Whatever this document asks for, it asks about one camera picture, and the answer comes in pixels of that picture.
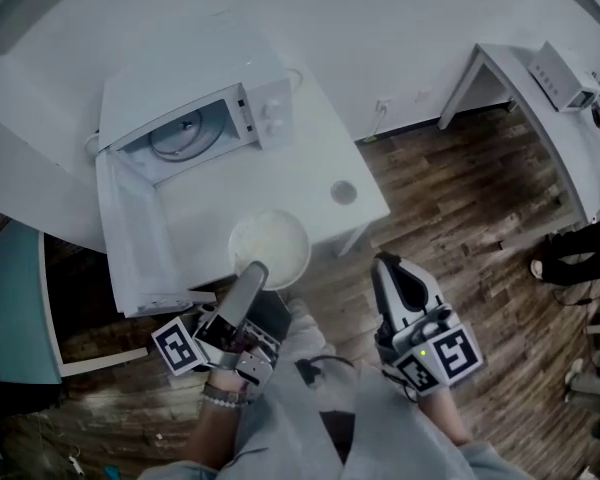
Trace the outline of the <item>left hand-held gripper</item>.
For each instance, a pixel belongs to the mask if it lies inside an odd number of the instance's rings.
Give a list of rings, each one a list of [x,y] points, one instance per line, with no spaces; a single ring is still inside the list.
[[[221,369],[253,386],[266,384],[292,320],[277,293],[261,292],[268,276],[262,262],[251,262],[218,308],[203,306],[152,333],[174,375]]]

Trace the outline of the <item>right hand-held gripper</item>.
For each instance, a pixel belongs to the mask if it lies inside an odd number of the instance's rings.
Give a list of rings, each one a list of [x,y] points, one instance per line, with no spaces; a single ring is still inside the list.
[[[432,274],[407,259],[377,254],[371,277],[384,317],[375,341],[386,377],[417,394],[432,394],[483,364],[472,331],[443,304]],[[406,327],[406,314],[425,315]]]

